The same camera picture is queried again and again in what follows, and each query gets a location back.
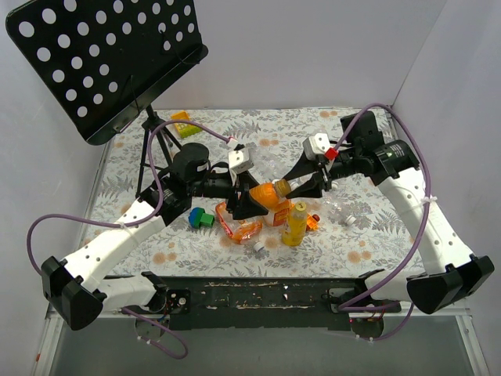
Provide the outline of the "orange juice bottle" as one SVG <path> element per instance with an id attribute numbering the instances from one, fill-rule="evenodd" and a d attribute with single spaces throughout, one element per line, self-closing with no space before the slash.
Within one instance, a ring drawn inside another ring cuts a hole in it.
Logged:
<path id="1" fill-rule="evenodd" d="M 282 199 L 286 199 L 286 197 L 279 197 L 276 194 L 273 188 L 273 181 L 263 183 L 259 186 L 256 186 L 255 188 L 250 189 L 250 196 L 265 208 L 273 208 Z"/>

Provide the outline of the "gold bottle cap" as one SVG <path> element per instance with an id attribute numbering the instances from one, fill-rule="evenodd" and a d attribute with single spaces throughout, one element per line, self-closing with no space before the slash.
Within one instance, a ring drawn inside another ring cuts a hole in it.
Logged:
<path id="1" fill-rule="evenodd" d="M 286 197 L 289 193 L 292 192 L 292 188 L 289 182 L 285 179 L 277 179 L 274 180 L 272 183 L 273 183 L 273 188 L 279 197 Z"/>

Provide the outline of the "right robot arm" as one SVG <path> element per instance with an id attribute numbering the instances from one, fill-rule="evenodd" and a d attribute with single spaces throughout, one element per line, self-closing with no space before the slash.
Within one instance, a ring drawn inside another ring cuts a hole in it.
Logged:
<path id="1" fill-rule="evenodd" d="M 391 202 L 414 239 L 408 255 L 391 272 L 361 276 L 363 286 L 333 300 L 337 311 L 372 311 L 382 301 L 410 302 L 432 314 L 472 295 L 493 273 L 488 256 L 478 257 L 460 239 L 431 194 L 431 176 L 416 141 L 387 143 L 372 107 L 341 119 L 343 134 L 331 143 L 325 133 L 308 137 L 285 180 L 309 181 L 290 198 L 318 198 L 333 181 L 362 174 Z"/>

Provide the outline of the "crushed orange label bottle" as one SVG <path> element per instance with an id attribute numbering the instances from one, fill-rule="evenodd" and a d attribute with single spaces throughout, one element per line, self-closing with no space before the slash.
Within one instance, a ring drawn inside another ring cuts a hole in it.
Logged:
<path id="1" fill-rule="evenodd" d="M 265 245 L 260 241 L 263 222 L 258 217 L 236 220 L 226 210 L 226 203 L 216 205 L 215 213 L 227 237 L 235 244 L 249 245 L 255 251 L 262 251 Z"/>

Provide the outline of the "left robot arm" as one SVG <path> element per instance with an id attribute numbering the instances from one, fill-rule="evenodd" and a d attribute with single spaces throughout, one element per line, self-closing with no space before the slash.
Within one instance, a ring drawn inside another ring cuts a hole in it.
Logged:
<path id="1" fill-rule="evenodd" d="M 238 146 L 222 163 L 228 171 L 213 175 L 208 148 L 187 143 L 112 229 L 62 260 L 50 257 L 42 263 L 46 299 L 74 331 L 87 327 L 103 311 L 140 306 L 149 313 L 161 312 L 168 300 L 161 278 L 142 272 L 110 279 L 109 271 L 191 209 L 193 197 L 225 199 L 237 220 L 265 215 L 266 208 L 250 196 L 258 185 L 249 172 L 253 165 L 251 152 Z"/>

